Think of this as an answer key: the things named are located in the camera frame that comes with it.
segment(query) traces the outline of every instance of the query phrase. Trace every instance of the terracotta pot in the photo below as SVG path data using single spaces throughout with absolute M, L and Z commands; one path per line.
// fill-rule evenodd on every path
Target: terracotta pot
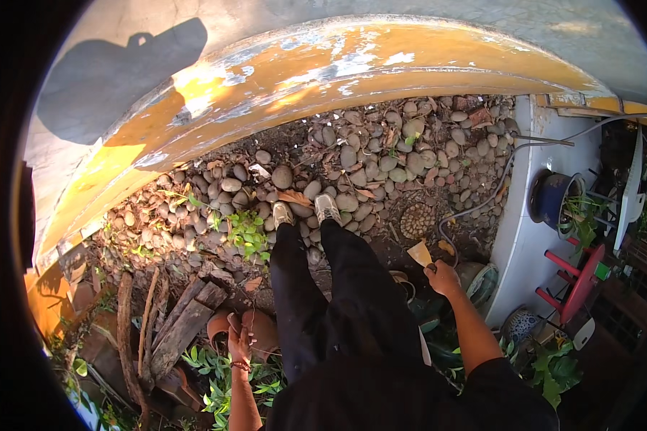
M 228 335 L 228 330 L 230 329 L 230 323 L 228 322 L 229 314 L 229 310 L 218 310 L 208 319 L 208 323 L 206 323 L 209 342 L 211 342 L 211 347 L 216 352 L 218 352 L 218 346 L 216 346 L 215 342 L 216 335 L 221 333 L 225 333 L 225 336 Z
M 249 332 L 253 332 L 254 338 L 257 339 L 257 342 L 252 344 L 254 355 L 266 362 L 271 352 L 280 347 L 275 322 L 260 310 L 249 310 L 242 314 L 242 324 Z

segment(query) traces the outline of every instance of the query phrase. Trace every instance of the garden hose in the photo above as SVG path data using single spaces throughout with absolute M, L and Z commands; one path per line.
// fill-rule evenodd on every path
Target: garden hose
M 489 199 L 486 199 L 484 202 L 480 203 L 479 205 L 475 206 L 474 208 L 470 208 L 469 210 L 461 211 L 458 212 L 457 214 L 450 215 L 446 217 L 445 219 L 442 219 L 439 221 L 439 233 L 440 237 L 443 237 L 448 241 L 451 247 L 455 250 L 455 262 L 453 262 L 453 267 L 455 268 L 458 263 L 458 252 L 457 252 L 457 247 L 453 243 L 453 241 L 450 239 L 448 235 L 444 232 L 443 226 L 445 223 L 447 223 L 451 219 L 457 219 L 458 217 L 462 217 L 466 214 L 470 214 L 472 211 L 479 210 L 481 207 L 486 205 L 487 203 L 491 202 L 492 199 L 496 197 L 496 194 L 498 194 L 499 190 L 501 190 L 501 187 L 503 187 L 503 183 L 506 180 L 506 176 L 509 173 L 510 169 L 510 164 L 513 162 L 515 159 L 515 153 L 518 152 L 518 150 L 521 150 L 523 148 L 527 147 L 546 147 L 549 145 L 570 145 L 570 140 L 575 139 L 579 136 L 582 136 L 583 134 L 590 133 L 592 130 L 595 130 L 596 128 L 602 127 L 604 124 L 611 123 L 612 121 L 616 120 L 622 120 L 622 119 L 630 119 L 630 118 L 639 118 L 639 117 L 647 117 L 647 113 L 642 113 L 642 114 L 625 114 L 625 115 L 617 115 L 617 116 L 610 116 L 607 119 L 601 120 L 598 123 L 595 123 L 593 126 L 583 130 L 582 132 L 576 133 L 572 136 L 568 136 L 567 138 L 561 139 L 560 141 L 557 139 L 547 139 L 546 142 L 532 142 L 532 143 L 524 143 L 518 147 L 515 147 L 513 149 L 513 153 L 510 154 L 510 157 L 508 158 L 508 163 L 506 163 L 506 169 L 503 169 L 503 174 L 501 175 L 501 179 L 498 182 L 498 186 L 496 186 L 491 193 L 491 196 Z M 520 139 L 530 139 L 532 141 L 539 140 L 541 138 L 535 138 L 533 136 L 521 136 L 521 135 L 516 135 Z

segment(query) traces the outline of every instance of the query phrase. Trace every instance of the shoe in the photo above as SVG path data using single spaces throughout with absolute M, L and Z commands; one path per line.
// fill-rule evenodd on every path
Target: shoe
M 293 211 L 287 203 L 276 202 L 273 204 L 273 224 L 276 230 L 282 223 L 289 223 L 294 226 Z
M 333 200 L 333 196 L 328 193 L 319 194 L 314 199 L 314 205 L 316 207 L 317 219 L 319 219 L 319 226 L 327 219 L 335 220 L 336 223 L 343 226 L 343 222 L 340 220 L 340 212 Z

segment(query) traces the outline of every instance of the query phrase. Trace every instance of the potted plant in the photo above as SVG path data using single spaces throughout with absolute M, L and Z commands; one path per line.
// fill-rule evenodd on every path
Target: potted plant
M 544 222 L 558 232 L 561 239 L 577 234 L 576 251 L 589 247 L 595 239 L 597 221 L 594 217 L 605 206 L 585 194 L 581 174 L 569 176 L 548 169 L 535 177 L 527 204 L 532 221 Z

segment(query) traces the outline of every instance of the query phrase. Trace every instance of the black pants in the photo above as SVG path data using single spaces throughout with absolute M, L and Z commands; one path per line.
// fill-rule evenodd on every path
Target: black pants
M 366 241 L 325 220 L 321 242 L 332 272 L 330 303 L 312 279 L 297 227 L 278 227 L 271 254 L 271 286 L 288 381 L 341 354 L 422 361 L 419 330 L 405 290 Z

